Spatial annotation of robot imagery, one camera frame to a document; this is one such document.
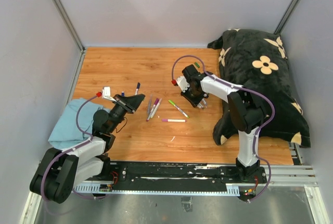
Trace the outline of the light green cap marker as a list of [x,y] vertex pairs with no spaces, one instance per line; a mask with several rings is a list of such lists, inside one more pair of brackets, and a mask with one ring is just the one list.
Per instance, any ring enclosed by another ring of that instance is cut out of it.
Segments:
[[182,113],[186,118],[189,118],[189,116],[180,108],[178,107],[172,100],[168,100],[168,102],[175,107],[180,113]]

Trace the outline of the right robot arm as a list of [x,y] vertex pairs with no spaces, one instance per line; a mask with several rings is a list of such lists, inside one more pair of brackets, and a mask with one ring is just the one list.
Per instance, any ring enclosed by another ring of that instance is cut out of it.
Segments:
[[211,73],[200,73],[194,65],[185,67],[182,74],[176,79],[176,83],[181,89],[181,96],[186,98],[192,107],[200,108],[201,101],[209,94],[228,104],[232,125],[239,136],[235,170],[237,179],[248,182],[257,176],[261,183],[266,182],[264,170],[257,157],[259,127],[266,117],[262,99],[240,85],[221,80]]

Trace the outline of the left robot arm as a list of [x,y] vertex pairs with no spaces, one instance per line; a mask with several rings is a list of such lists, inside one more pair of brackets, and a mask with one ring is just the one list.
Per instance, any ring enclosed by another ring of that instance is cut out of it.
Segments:
[[45,152],[30,182],[30,192],[40,195],[46,202],[61,204],[86,179],[110,177],[111,164],[106,153],[114,144],[115,134],[126,126],[126,115],[138,110],[145,95],[108,96],[114,104],[112,109],[94,105],[94,109],[87,110],[92,100],[103,96],[103,92],[97,92],[82,102],[74,116],[67,113],[61,116],[65,119],[60,126],[61,135],[69,137],[71,130],[78,133],[67,146],[52,146]]

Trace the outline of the navy cap marker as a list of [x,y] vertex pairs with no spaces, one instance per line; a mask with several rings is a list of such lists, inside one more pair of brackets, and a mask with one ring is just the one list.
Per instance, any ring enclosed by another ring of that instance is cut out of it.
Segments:
[[136,90],[135,90],[135,95],[138,94],[139,88],[140,88],[140,82],[137,83]]

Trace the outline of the beige cap marker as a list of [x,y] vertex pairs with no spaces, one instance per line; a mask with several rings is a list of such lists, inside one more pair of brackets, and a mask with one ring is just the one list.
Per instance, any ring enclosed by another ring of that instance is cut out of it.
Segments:
[[153,112],[152,112],[152,114],[151,114],[151,116],[150,116],[151,119],[152,119],[152,118],[154,117],[154,115],[156,114],[156,111],[157,111],[157,109],[159,108],[161,102],[162,102],[162,98],[160,98],[160,99],[158,100],[158,102],[156,103],[156,106],[155,106],[155,108],[153,109]]

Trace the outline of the black floral pillow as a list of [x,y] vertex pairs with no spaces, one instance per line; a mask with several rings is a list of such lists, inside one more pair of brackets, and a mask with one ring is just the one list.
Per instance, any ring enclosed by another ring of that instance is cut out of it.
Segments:
[[273,103],[264,103],[266,119],[273,111],[275,116],[260,136],[311,147],[310,128],[292,93],[288,58],[279,34],[229,29],[207,47],[220,52],[221,79],[257,91]]

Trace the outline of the light blue cloth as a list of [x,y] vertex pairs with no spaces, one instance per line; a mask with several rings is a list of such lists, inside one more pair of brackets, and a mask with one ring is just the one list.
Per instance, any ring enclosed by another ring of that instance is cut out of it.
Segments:
[[110,112],[110,109],[92,102],[86,103],[82,109],[79,109],[85,102],[85,99],[80,98],[74,99],[67,104],[48,139],[51,146],[62,150],[85,141],[89,135],[82,133],[79,128],[85,132],[92,133],[94,113],[100,109]]

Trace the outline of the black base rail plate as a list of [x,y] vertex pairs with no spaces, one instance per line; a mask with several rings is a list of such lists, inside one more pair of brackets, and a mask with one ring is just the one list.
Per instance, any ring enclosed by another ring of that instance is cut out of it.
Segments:
[[236,166],[218,164],[113,162],[110,174],[100,177],[101,192],[225,192],[228,183],[267,183],[267,174],[258,167],[249,174]]

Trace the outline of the aluminium frame rails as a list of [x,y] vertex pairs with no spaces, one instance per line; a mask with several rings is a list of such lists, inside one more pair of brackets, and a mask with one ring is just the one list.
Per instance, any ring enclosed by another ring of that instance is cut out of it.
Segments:
[[267,183],[228,183],[225,192],[101,192],[98,179],[63,204],[30,194],[21,223],[330,223],[314,169],[263,166]]

